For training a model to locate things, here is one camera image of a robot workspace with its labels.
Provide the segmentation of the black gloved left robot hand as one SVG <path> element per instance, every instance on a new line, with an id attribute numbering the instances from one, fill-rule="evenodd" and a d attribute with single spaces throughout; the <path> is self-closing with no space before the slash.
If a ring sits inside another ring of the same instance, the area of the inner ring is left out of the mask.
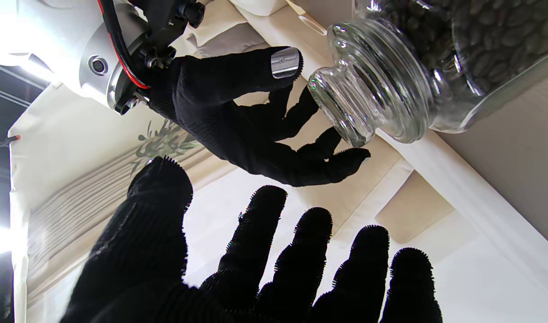
<path id="1" fill-rule="evenodd" d="M 294 239 L 259 287 L 287 193 L 254 192 L 218 270 L 200 287 L 184 282 L 183 219 L 193 187 L 185 170 L 157 156 L 132 180 L 125 201 L 95 242 L 63 323 L 440 323 L 428 256 L 400 249 L 389 262 L 381 226 L 358 232 L 333 289 L 317 296 L 333 229 L 328 210 L 300 218 Z"/>

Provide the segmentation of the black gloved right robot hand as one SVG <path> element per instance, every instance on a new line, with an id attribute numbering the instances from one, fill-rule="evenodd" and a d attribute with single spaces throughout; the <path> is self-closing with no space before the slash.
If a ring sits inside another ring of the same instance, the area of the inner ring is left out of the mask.
<path id="1" fill-rule="evenodd" d="M 338 183 L 371 156 L 367 149 L 336 153 L 342 138 L 333 127 L 298 150 L 282 143 L 319 109 L 308 88 L 287 107 L 303 66 L 295 47 L 178 57 L 153 76 L 149 106 L 215 156 L 252 175 L 294 187 Z"/>

